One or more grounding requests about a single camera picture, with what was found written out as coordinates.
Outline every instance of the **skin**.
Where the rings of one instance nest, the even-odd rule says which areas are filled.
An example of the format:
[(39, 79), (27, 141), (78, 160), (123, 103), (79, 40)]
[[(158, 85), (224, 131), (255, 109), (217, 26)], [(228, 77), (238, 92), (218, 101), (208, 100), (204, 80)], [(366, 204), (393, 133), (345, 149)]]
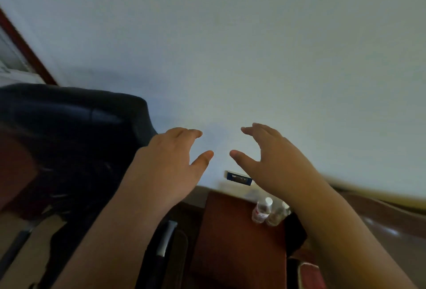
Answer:
[[(237, 150), (230, 156), (261, 188), (298, 214), (327, 288), (416, 288), (355, 211), (290, 141), (267, 125), (254, 123), (242, 132), (259, 144), (261, 160)], [(198, 130), (174, 128), (138, 150), (117, 193), (54, 289), (135, 287), (158, 223), (196, 186), (213, 157), (207, 151), (189, 164), (189, 150), (201, 135)]]

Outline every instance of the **wall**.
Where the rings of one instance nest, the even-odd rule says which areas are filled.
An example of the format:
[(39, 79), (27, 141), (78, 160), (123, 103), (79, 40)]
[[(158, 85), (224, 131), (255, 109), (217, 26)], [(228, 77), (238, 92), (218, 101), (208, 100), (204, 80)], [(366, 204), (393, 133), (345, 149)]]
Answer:
[(145, 98), (155, 128), (199, 128), (192, 157), (258, 158), (279, 129), (335, 183), (426, 199), (426, 0), (0, 0), (62, 85)]

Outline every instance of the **clear plastic bottle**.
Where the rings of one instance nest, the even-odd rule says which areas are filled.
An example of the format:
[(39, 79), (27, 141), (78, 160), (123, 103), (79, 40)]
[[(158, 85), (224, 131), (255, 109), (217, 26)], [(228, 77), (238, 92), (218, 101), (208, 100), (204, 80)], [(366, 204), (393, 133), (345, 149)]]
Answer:
[(272, 208), (272, 198), (266, 197), (257, 202), (256, 207), (253, 210), (251, 219), (255, 223), (263, 223), (264, 220), (269, 216)]
[(282, 202), (281, 206), (269, 214), (268, 218), (266, 219), (266, 224), (269, 226), (277, 226), (289, 214), (290, 207), (285, 202)]

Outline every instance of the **person's right hand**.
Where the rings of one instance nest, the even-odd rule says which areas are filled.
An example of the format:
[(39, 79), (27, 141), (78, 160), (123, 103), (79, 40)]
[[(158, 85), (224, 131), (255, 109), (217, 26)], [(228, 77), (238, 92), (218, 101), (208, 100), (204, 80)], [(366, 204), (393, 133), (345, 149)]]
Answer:
[(260, 162), (246, 154), (232, 150), (229, 155), (244, 171), (269, 194), (289, 205), (313, 190), (315, 184), (324, 183), (322, 176), (309, 160), (280, 132), (267, 125), (253, 123), (241, 128), (259, 144)]

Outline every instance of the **finger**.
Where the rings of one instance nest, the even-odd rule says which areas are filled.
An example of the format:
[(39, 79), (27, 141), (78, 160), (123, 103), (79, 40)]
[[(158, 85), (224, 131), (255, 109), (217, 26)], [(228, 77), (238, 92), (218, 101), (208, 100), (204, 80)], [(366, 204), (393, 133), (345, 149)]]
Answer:
[(244, 134), (251, 135), (260, 147), (262, 147), (265, 142), (269, 141), (269, 138), (271, 137), (268, 132), (255, 123), (252, 127), (241, 128), (241, 131)]
[(213, 158), (214, 152), (209, 150), (198, 156), (197, 159), (191, 164), (191, 168), (193, 169), (195, 176), (198, 180), (200, 180), (201, 176), (207, 169), (210, 160)]
[(168, 130), (165, 135), (170, 136), (172, 138), (177, 138), (179, 135), (181, 135), (182, 132), (186, 131), (185, 128), (173, 128)]
[(247, 154), (237, 150), (231, 150), (229, 153), (232, 159), (251, 177), (254, 178), (256, 174), (256, 168), (259, 164), (258, 161), (252, 159)]
[(194, 144), (195, 140), (202, 135), (203, 133), (200, 130), (186, 130), (179, 135), (178, 141), (189, 150)]
[(265, 124), (260, 124), (260, 123), (254, 123), (254, 124), (260, 125), (262, 127), (262, 129), (264, 129), (266, 132), (268, 132), (272, 136), (282, 136), (280, 132), (271, 128), (270, 126), (267, 126)]

